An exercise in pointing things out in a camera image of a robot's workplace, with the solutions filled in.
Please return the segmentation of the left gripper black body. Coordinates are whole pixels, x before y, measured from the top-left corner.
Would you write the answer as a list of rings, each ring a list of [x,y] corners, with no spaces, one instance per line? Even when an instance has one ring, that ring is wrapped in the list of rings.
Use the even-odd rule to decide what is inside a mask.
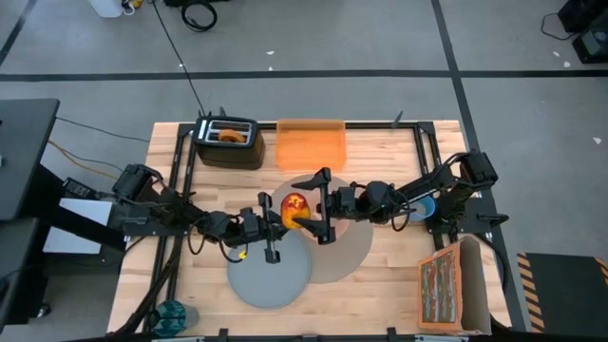
[[[287,234],[281,216],[274,211],[268,211],[259,216],[251,207],[240,210],[242,223],[239,225],[239,238],[241,242],[256,242],[259,240],[275,241]]]

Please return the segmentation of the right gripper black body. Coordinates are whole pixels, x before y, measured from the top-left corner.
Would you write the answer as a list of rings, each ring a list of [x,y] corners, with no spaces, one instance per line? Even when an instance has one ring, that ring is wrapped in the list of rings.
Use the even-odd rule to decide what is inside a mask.
[[[363,220],[364,213],[356,207],[356,189],[357,186],[346,186],[338,187],[330,192],[327,187],[322,187],[318,213],[326,221],[330,219]]]

